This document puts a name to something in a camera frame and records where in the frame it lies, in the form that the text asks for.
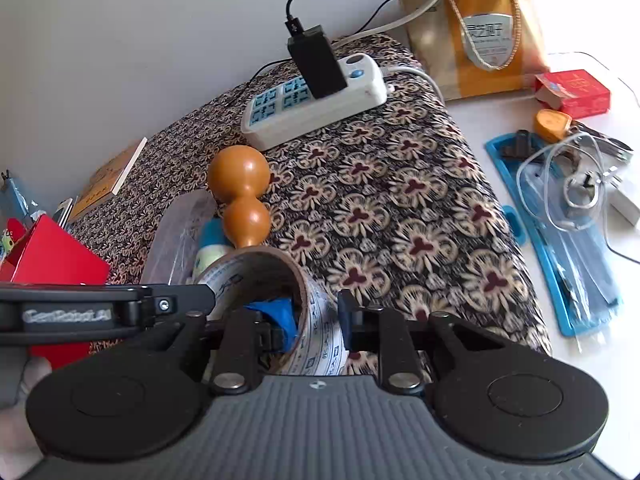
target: roll of packing tape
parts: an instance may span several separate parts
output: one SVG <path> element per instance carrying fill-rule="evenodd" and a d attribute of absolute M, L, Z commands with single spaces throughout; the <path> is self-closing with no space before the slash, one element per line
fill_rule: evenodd
<path fill-rule="evenodd" d="M 216 295 L 210 320 L 252 301 L 291 298 L 298 336 L 271 371 L 282 375 L 339 375 L 347 361 L 335 303 L 291 257 L 270 247 L 239 249 L 198 277 Z"/>

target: white table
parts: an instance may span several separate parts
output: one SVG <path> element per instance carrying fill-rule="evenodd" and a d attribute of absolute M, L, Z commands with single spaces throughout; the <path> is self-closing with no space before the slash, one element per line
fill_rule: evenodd
<path fill-rule="evenodd" d="M 640 109 L 633 94 L 616 75 L 583 54 L 554 55 L 550 56 L 550 61 L 553 71 L 584 68 L 611 90 L 609 113 L 581 121 L 623 140 L 640 152 Z M 453 101 L 448 103 L 448 108 L 484 168 L 498 199 L 514 205 L 484 144 L 520 128 L 532 129 L 533 117 L 541 108 L 532 92 L 505 92 Z M 631 165 L 630 170 L 640 174 L 640 154 Z M 608 214 L 612 246 L 640 259 L 640 230 L 633 229 L 612 207 Z M 608 253 L 625 306 L 609 329 L 597 338 L 580 339 L 578 348 L 575 339 L 560 335 L 542 270 L 529 240 L 522 247 L 522 253 L 548 326 L 554 357 L 591 374 L 609 397 L 609 420 L 594 453 L 619 475 L 634 478 L 640 472 L 640 266 Z"/>

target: white charger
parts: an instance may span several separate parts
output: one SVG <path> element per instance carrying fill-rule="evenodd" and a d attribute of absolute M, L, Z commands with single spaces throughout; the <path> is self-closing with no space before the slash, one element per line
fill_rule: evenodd
<path fill-rule="evenodd" d="M 640 185 L 629 174 L 623 177 L 623 180 L 618 176 L 611 179 L 614 189 L 607 197 L 609 203 L 635 226 L 640 221 Z"/>

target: red paper bag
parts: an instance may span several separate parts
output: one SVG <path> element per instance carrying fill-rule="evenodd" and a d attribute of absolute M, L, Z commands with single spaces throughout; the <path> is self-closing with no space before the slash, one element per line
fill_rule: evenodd
<path fill-rule="evenodd" d="M 0 282 L 53 285 L 104 285 L 109 264 L 46 215 L 38 218 L 0 266 Z M 89 343 L 31 347 L 59 368 L 85 357 Z"/>

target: white cable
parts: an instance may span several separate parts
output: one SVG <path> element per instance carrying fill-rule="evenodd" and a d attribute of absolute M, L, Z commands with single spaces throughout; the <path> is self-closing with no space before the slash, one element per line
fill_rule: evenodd
<path fill-rule="evenodd" d="M 583 150 L 582 148 L 579 148 L 578 146 L 572 146 L 572 148 L 578 152 L 581 152 L 583 155 L 588 156 L 593 163 L 596 165 L 596 167 L 598 167 L 598 161 L 596 160 L 596 158 L 591 155 L 591 153 L 587 152 L 586 150 Z M 577 204 L 575 202 L 573 202 L 571 200 L 571 198 L 569 197 L 569 193 L 567 191 L 567 186 L 562 186 L 562 195 L 564 195 L 564 201 L 568 203 L 568 205 L 570 207 L 576 208 L 576 209 L 591 209 L 593 208 L 594 205 L 596 205 L 595 203 L 600 200 L 600 187 L 595 187 L 594 186 L 594 193 L 593 193 L 593 200 L 592 202 L 590 202 L 588 205 L 581 205 L 581 204 Z"/>
<path fill-rule="evenodd" d="M 405 23 L 409 23 L 411 20 L 417 18 L 422 13 L 431 9 L 431 7 L 433 7 L 437 2 L 438 0 L 428 0 L 426 3 L 422 4 L 420 7 L 415 9 L 414 12 L 411 12 L 410 14 L 406 15 L 404 18 L 399 18 L 398 20 L 395 20 L 394 22 L 391 22 L 391 23 L 387 23 L 386 25 L 382 25 L 381 27 L 370 28 L 369 30 L 363 30 L 362 32 L 358 32 L 357 34 L 348 36 L 347 38 L 344 38 L 343 40 L 340 40 L 337 43 L 335 43 L 333 47 L 337 48 L 347 43 L 351 43 L 351 41 L 360 40 L 361 38 L 366 38 L 367 36 L 372 36 L 373 34 L 378 34 L 379 32 L 386 32 L 388 30 L 391 30 L 392 28 L 401 27 L 401 25 L 404 25 Z"/>
<path fill-rule="evenodd" d="M 600 174 L 602 174 L 604 172 L 604 168 L 602 164 L 602 154 L 600 153 L 600 148 L 598 147 L 593 137 L 591 137 L 588 133 L 585 133 L 585 132 L 579 132 L 570 137 L 567 137 L 566 139 L 563 139 L 561 142 L 556 142 L 555 144 L 549 144 L 548 146 L 545 146 L 541 150 L 538 150 L 529 158 L 527 158 L 520 165 L 520 167 L 518 168 L 518 171 L 516 172 L 516 187 L 518 189 L 518 195 L 520 196 L 520 201 L 522 202 L 522 205 L 524 209 L 526 209 L 527 213 L 529 213 L 531 216 L 533 216 L 533 218 L 539 221 L 542 221 L 542 222 L 548 221 L 553 227 L 555 227 L 559 231 L 564 231 L 564 232 L 582 231 L 583 229 L 587 229 L 591 227 L 597 221 L 597 218 L 598 218 L 597 214 L 595 214 L 594 216 L 591 217 L 591 221 L 587 222 L 586 224 L 577 226 L 575 225 L 574 222 L 572 222 L 573 223 L 572 227 L 565 228 L 565 227 L 559 226 L 558 224 L 556 224 L 556 222 L 554 222 L 554 220 L 551 218 L 551 214 L 549 211 L 549 194 L 548 193 L 549 193 L 549 179 L 550 179 L 549 177 L 550 177 L 550 170 L 551 170 L 551 161 L 554 159 L 554 157 L 558 154 L 558 152 L 562 148 L 564 148 L 567 144 L 569 144 L 574 139 L 577 139 L 579 137 L 589 137 L 593 142 L 593 145 L 596 149 L 596 154 L 597 154 L 597 159 L 593 159 L 593 160 L 596 163 L 596 167 L 598 168 L 598 171 L 600 172 Z M 520 184 L 520 181 L 522 177 L 522 171 L 524 170 L 524 168 L 526 168 L 535 158 L 539 157 L 540 155 L 544 155 L 546 152 L 549 152 L 549 154 L 547 155 L 545 163 L 543 164 L 543 170 L 541 175 L 544 183 L 543 204 L 545 207 L 545 217 L 542 217 L 542 216 L 536 215 L 527 205 L 527 202 L 524 200 L 524 194 L 522 192 L 522 185 Z M 603 181 L 601 181 L 599 184 L 596 184 L 596 185 L 604 187 L 605 184 Z M 596 205 L 596 207 L 598 208 L 596 212 L 599 213 L 602 209 L 602 200 L 598 201 L 598 204 Z"/>
<path fill-rule="evenodd" d="M 591 155 L 591 153 L 587 153 L 584 150 L 578 148 L 577 146 L 572 146 L 573 149 L 579 150 L 582 153 L 585 153 L 596 165 L 596 167 L 598 168 L 598 171 L 600 172 L 600 174 L 604 173 L 604 164 L 602 161 L 602 152 L 600 151 L 600 147 L 598 146 L 598 143 L 595 141 L 595 139 L 593 139 L 593 137 L 591 137 L 589 134 L 585 133 L 585 132 L 579 132 L 578 134 L 572 135 L 571 137 L 567 137 L 566 139 L 562 140 L 561 142 L 558 142 L 556 144 L 550 144 L 548 146 L 545 146 L 544 148 L 542 148 L 541 150 L 538 150 L 536 153 L 534 153 L 533 155 L 531 155 L 529 158 L 527 158 L 527 160 L 525 160 L 520 167 L 518 168 L 518 171 L 516 173 L 516 187 L 518 188 L 518 195 L 520 196 L 520 201 L 522 202 L 522 205 L 524 207 L 524 209 L 527 211 L 527 213 L 529 213 L 531 216 L 533 216 L 533 218 L 536 218 L 537 220 L 541 220 L 541 221 L 545 221 L 549 220 L 549 222 L 551 223 L 551 225 L 553 225 L 556 229 L 560 230 L 560 231 L 564 231 L 564 232 L 572 232 L 572 231 L 580 231 L 582 229 L 586 229 L 587 227 L 590 227 L 593 225 L 593 223 L 597 220 L 598 215 L 601 214 L 602 215 L 602 231 L 604 234 L 604 241 L 605 244 L 607 246 L 607 249 L 609 249 L 609 251 L 611 251 L 612 253 L 616 254 L 617 256 L 620 256 L 621 258 L 624 258 L 625 260 L 629 260 L 630 262 L 633 262 L 635 264 L 639 264 L 640 265 L 640 260 L 636 260 L 635 258 L 632 258 L 631 256 L 627 256 L 626 254 L 623 254 L 617 250 L 615 250 L 612 246 L 611 243 L 609 241 L 609 228 L 608 228 L 608 221 L 607 221 L 607 186 L 606 183 L 604 182 L 603 179 L 600 180 L 599 184 L 596 184 L 597 186 L 600 186 L 600 197 L 601 199 L 598 200 L 597 203 L 597 213 L 595 215 L 593 215 L 592 219 L 590 222 L 587 222 L 584 225 L 581 226 L 576 226 L 574 223 L 574 228 L 573 229 L 566 229 L 563 227 L 560 227 L 558 225 L 555 224 L 555 222 L 553 222 L 553 219 L 551 218 L 551 215 L 549 214 L 549 209 L 548 209 L 548 181 L 549 181 L 549 171 L 550 171 L 550 167 L 551 167 L 551 161 L 552 159 L 556 156 L 556 153 L 558 153 L 558 151 L 566 144 L 568 144 L 569 142 L 572 142 L 572 140 L 574 140 L 577 137 L 589 137 L 592 142 L 593 145 L 595 147 L 596 150 L 596 157 L 594 157 L 593 155 Z M 543 198 L 543 202 L 545 204 L 545 215 L 546 218 L 542 218 L 538 215 L 535 215 L 533 213 L 533 211 L 531 211 L 531 209 L 529 208 L 529 206 L 527 206 L 527 203 L 524 200 L 524 195 L 522 193 L 522 186 L 520 184 L 520 179 L 522 176 L 522 171 L 524 170 L 524 168 L 530 164 L 535 158 L 537 158 L 540 155 L 543 155 L 546 152 L 550 152 L 545 164 L 543 166 L 543 173 L 542 173 L 542 178 L 544 178 L 544 183 L 545 183 L 545 191 L 544 191 L 544 198 Z"/>
<path fill-rule="evenodd" d="M 604 203 L 607 203 L 607 187 L 606 186 L 604 187 L 604 197 L 602 200 Z M 611 251 L 614 254 L 617 254 L 618 256 L 620 256 L 621 258 L 624 258 L 625 260 L 629 260 L 630 262 L 640 265 L 640 260 L 636 260 L 631 256 L 622 254 L 619 251 L 615 250 L 613 247 L 611 247 L 611 243 L 609 242 L 609 229 L 607 228 L 607 208 L 606 207 L 602 208 L 602 229 L 604 231 L 604 242 L 607 245 L 607 249 L 609 251 Z"/>
<path fill-rule="evenodd" d="M 407 72 L 409 74 L 419 75 L 421 78 L 427 80 L 427 83 L 429 83 L 429 85 L 431 85 L 431 88 L 433 89 L 433 91 L 436 93 L 436 95 L 442 101 L 442 104 L 444 104 L 444 96 L 442 95 L 442 92 L 440 91 L 440 87 L 431 78 L 431 76 L 429 74 L 427 74 L 426 72 L 423 72 L 422 70 L 420 70 L 418 68 L 414 68 L 412 66 L 382 66 L 382 67 L 380 67 L 380 70 L 382 72 L 382 77 L 386 77 L 388 75 L 399 73 L 399 72 Z"/>

